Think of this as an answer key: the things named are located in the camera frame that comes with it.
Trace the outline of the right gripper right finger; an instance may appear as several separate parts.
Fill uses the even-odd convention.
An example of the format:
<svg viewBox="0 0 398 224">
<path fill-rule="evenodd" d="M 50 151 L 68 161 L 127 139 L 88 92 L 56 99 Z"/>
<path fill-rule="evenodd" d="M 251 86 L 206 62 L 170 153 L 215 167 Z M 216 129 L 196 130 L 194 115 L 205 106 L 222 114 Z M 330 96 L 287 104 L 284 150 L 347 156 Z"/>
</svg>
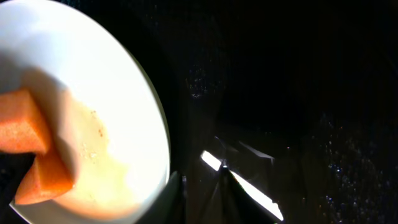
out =
<svg viewBox="0 0 398 224">
<path fill-rule="evenodd" d="M 203 160 L 210 174 L 200 199 L 199 223 L 276 223 L 277 204 L 221 161 Z"/>
</svg>

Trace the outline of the light blue plate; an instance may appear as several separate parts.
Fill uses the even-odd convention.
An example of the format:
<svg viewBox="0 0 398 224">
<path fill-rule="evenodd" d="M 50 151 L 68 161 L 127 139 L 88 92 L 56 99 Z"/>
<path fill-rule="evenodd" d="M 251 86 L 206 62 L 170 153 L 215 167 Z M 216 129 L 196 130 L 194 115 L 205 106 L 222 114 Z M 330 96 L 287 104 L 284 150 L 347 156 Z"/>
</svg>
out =
<svg viewBox="0 0 398 224">
<path fill-rule="evenodd" d="M 63 131 L 61 92 L 95 110 L 111 157 L 127 165 L 136 223 L 167 185 L 169 137 L 162 105 L 135 58 L 101 25 L 55 1 L 1 4 L 1 91 L 33 89 L 50 123 Z"/>
</svg>

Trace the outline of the round black tray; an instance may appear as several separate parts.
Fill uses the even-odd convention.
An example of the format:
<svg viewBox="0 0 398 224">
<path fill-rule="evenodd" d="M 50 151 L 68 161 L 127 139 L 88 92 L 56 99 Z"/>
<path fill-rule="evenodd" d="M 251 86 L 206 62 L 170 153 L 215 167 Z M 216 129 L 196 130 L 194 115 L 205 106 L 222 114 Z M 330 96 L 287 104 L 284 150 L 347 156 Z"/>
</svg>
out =
<svg viewBox="0 0 398 224">
<path fill-rule="evenodd" d="M 150 78 L 198 222 L 222 164 L 284 223 L 397 222 L 396 1 L 68 1 Z"/>
</svg>

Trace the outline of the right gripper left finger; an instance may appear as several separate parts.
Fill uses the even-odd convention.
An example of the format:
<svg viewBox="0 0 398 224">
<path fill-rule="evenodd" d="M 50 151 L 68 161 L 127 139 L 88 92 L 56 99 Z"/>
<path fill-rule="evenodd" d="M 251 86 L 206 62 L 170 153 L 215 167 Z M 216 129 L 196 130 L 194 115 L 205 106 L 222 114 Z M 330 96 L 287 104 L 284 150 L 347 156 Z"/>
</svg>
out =
<svg viewBox="0 0 398 224">
<path fill-rule="evenodd" d="M 186 224 L 186 178 L 173 172 L 148 211 L 136 224 Z"/>
</svg>

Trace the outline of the orange green sponge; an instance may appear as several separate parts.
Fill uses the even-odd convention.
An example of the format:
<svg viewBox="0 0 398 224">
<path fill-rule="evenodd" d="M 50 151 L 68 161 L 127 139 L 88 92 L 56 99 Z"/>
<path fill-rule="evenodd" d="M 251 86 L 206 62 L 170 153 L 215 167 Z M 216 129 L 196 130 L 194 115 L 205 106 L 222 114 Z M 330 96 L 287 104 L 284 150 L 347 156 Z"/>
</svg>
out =
<svg viewBox="0 0 398 224">
<path fill-rule="evenodd" d="M 16 205 L 55 199 L 73 188 L 73 179 L 55 149 L 45 116 L 28 90 L 1 95 L 1 152 L 35 154 L 16 190 Z"/>
</svg>

